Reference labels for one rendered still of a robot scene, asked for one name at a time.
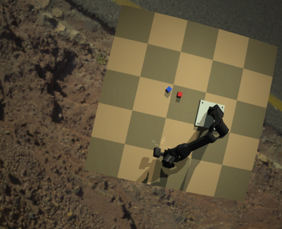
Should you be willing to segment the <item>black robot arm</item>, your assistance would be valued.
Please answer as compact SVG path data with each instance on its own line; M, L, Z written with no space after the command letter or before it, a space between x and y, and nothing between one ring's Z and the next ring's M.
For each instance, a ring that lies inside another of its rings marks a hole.
M203 147L209 143L214 143L217 139L223 138L229 131L226 124L223 122L224 113L218 106L218 104L213 107L209 107L208 115L211 115L215 122L210 125L209 131L202 137L190 142L190 143L182 143L177 145L176 147L169 150L169 153L163 157L162 163L165 168L174 168L174 161L177 160L182 161L187 158L190 153L200 147ZM214 128L217 130L219 136L215 137L212 132ZM181 158L179 158L180 156Z

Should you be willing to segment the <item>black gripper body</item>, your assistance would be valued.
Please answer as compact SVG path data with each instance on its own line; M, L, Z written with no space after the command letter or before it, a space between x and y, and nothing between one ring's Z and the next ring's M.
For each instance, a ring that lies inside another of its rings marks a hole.
M170 149L165 150L164 153L163 153L163 152L161 152L161 149L160 149L160 148L157 148L157 147L156 147L156 148L154 148L153 156L154 156L154 157L160 157L160 156L165 157L165 156L169 153L169 150L170 150Z

